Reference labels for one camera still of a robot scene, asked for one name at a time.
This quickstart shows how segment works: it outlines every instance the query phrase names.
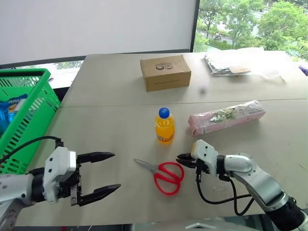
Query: blue package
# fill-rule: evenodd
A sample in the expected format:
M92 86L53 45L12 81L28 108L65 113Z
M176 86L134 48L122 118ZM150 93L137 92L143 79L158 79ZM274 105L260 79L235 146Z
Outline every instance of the blue package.
M6 128L13 121L17 113L14 109L19 101L27 97L27 94L23 94L19 97L10 98L8 101L0 101L0 136L3 135Z

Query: pink package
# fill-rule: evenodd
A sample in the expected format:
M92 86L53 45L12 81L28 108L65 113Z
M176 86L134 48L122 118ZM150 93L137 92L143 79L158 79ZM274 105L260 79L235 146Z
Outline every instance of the pink package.
M188 123L192 134L196 136L260 119L264 114L262 105L253 100L216 111L191 115Z

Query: orange juice bottle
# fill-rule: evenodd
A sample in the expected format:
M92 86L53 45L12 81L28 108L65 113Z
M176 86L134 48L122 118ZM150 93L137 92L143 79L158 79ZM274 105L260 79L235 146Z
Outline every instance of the orange juice bottle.
M174 117L168 108L163 107L159 109L158 115L155 118L155 130L159 142L172 142L175 133L175 124Z

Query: robotic arm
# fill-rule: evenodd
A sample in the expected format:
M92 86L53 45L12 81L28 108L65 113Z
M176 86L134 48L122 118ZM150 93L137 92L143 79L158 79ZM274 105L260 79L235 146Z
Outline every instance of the robotic arm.
M58 202L69 197L71 205L87 205L99 201L119 188L120 184L108 185L81 195L82 163L99 162L114 156L113 153L94 152L81 154L57 147L45 162L25 175L0 175L0 231L13 231L21 209L37 202Z
M227 177L243 183L254 200L282 231L299 229L308 231L308 216L294 199L290 198L281 185L263 171L252 157L241 153L219 155L213 146L198 140L189 154L181 154L177 161L189 168L196 168L196 174L205 172L219 179Z

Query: red scissors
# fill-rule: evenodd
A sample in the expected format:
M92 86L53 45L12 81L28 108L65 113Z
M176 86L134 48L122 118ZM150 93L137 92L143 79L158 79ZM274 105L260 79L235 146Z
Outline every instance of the red scissors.
M150 170L153 173L154 182L155 182L157 188L159 189L159 191L161 191L163 194L168 195L168 196L173 196L173 195L178 193L178 191L180 190L180 183L182 182L182 180L184 178L184 169L182 168L181 165L179 165L178 163L174 163L174 162L164 162L164 163L161 163L160 165L151 165L147 162L144 162L144 161L138 160L138 159L134 159L134 161L136 161L139 165L141 165L142 167ZM181 175L177 176L175 173L166 169L165 166L167 166L167 165L177 166L181 171ZM159 171L164 172L166 175L168 175L170 177L166 177L166 176L162 175L161 173L159 173ZM177 187L174 191L167 192L158 184L158 179L169 182L171 184L175 184Z

